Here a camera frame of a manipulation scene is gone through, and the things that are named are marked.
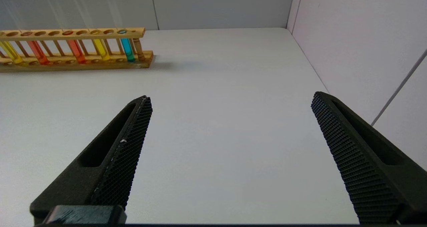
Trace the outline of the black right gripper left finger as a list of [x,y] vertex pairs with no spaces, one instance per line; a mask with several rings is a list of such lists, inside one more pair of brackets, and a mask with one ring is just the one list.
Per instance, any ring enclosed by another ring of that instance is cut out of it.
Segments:
[[125,208],[152,112],[148,96],[129,102],[30,204],[34,223],[58,205]]

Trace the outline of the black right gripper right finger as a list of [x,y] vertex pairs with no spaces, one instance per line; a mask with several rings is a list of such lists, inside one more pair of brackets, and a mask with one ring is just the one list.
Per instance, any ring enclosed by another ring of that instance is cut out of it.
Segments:
[[312,111],[360,224],[427,219],[427,173],[338,98],[317,91]]

